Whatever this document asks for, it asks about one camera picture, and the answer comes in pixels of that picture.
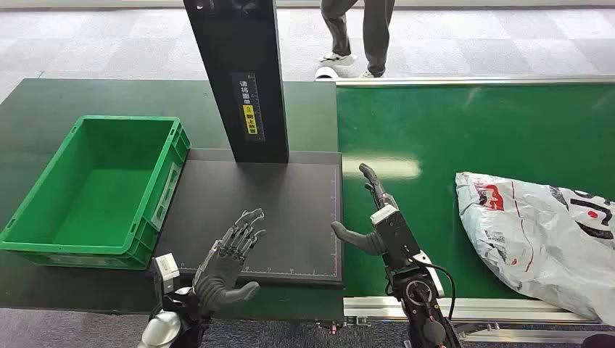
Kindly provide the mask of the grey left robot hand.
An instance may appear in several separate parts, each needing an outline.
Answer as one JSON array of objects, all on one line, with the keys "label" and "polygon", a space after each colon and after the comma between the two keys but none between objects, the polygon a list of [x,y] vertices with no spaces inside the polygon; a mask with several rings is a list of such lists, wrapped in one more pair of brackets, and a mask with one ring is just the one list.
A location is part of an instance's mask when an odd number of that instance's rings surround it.
[{"label": "grey left robot hand", "polygon": [[209,315],[227,305],[246,302],[260,290],[251,281],[236,287],[248,254],[266,233],[258,224],[265,218],[262,209],[243,211],[233,225],[216,240],[192,281],[192,292],[199,300],[199,314]]}]

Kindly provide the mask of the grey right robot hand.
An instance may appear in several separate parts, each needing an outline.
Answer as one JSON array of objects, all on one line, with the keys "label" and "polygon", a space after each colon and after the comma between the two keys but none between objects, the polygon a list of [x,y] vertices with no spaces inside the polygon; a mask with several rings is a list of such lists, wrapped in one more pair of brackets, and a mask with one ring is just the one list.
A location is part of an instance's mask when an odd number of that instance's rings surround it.
[{"label": "grey right robot hand", "polygon": [[[375,171],[363,162],[359,164],[359,171],[367,179],[364,186],[370,191],[373,202],[376,205],[376,210],[379,211],[386,205],[390,205],[398,210],[397,202],[392,195],[383,189]],[[377,232],[368,234],[356,233],[346,229],[338,221],[332,222],[331,228],[338,239],[363,250],[366,254],[383,255],[387,253],[387,247]]]}]

